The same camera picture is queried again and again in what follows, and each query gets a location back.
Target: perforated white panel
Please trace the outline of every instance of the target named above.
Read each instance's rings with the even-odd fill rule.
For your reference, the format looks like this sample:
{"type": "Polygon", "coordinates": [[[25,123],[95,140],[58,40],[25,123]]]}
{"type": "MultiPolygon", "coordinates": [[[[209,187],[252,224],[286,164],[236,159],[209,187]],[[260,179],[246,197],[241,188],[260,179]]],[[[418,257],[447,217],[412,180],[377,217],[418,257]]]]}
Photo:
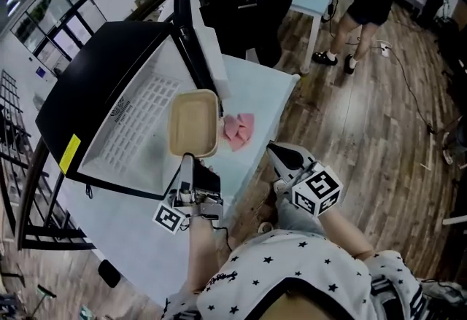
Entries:
{"type": "Polygon", "coordinates": [[[179,86],[179,81],[157,74],[146,80],[110,133],[101,159],[123,175],[148,130],[157,123],[179,86]]]}

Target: power outlet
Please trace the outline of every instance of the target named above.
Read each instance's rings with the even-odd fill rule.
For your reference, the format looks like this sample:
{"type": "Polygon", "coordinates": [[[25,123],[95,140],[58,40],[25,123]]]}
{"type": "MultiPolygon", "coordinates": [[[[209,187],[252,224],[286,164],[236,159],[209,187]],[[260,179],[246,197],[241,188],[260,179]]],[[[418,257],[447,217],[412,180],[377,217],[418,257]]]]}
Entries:
{"type": "Polygon", "coordinates": [[[389,57],[389,50],[385,44],[381,44],[381,54],[385,57],[389,57]]]}

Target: forearm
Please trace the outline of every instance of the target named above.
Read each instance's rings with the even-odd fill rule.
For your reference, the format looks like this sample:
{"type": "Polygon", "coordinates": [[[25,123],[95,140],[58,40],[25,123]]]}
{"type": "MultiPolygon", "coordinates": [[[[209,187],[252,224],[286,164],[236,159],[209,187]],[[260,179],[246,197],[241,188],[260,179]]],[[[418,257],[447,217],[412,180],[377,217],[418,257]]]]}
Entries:
{"type": "Polygon", "coordinates": [[[327,210],[319,219],[326,236],[354,258],[365,260],[374,254],[374,248],[365,235],[345,219],[338,208],[327,210]]]}
{"type": "Polygon", "coordinates": [[[185,287],[191,292],[201,291],[219,271],[214,229],[209,220],[194,217],[190,220],[190,257],[185,287]]]}

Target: blue desk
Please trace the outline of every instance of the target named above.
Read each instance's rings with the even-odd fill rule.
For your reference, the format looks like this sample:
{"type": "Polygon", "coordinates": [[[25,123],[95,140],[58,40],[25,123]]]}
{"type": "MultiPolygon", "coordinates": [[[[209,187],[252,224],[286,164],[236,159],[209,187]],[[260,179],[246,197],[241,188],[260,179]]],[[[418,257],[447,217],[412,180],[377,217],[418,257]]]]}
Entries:
{"type": "Polygon", "coordinates": [[[331,0],[292,0],[290,10],[310,15],[313,17],[312,30],[310,31],[308,47],[306,49],[305,59],[301,66],[301,73],[308,74],[309,63],[312,60],[312,54],[318,30],[320,29],[321,17],[326,13],[331,0]]]}
{"type": "MultiPolygon", "coordinates": [[[[232,152],[221,140],[216,155],[205,159],[220,176],[224,214],[229,215],[250,183],[300,78],[228,55],[223,60],[232,94],[223,100],[225,113],[255,115],[255,130],[246,147],[232,152]]],[[[108,259],[139,292],[163,305],[186,279],[189,233],[172,235],[153,223],[157,200],[99,188],[93,188],[90,200],[84,191],[84,184],[69,179],[61,188],[66,208],[99,249],[97,255],[108,259]]]]}

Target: black shoe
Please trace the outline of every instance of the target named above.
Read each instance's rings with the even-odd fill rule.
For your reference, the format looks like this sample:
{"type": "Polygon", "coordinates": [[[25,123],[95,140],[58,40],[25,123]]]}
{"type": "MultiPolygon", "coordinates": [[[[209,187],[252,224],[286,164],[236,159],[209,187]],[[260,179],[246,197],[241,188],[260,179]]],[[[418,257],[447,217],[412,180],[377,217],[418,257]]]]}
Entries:
{"type": "Polygon", "coordinates": [[[350,58],[352,58],[353,55],[347,55],[347,57],[345,58],[345,64],[344,64],[344,71],[349,74],[349,75],[352,75],[353,72],[355,71],[355,67],[352,69],[350,67],[350,58]]]}
{"type": "Polygon", "coordinates": [[[316,63],[321,63],[322,65],[335,66],[337,65],[337,58],[334,61],[331,61],[326,55],[326,52],[316,52],[313,53],[312,60],[316,63]]]}

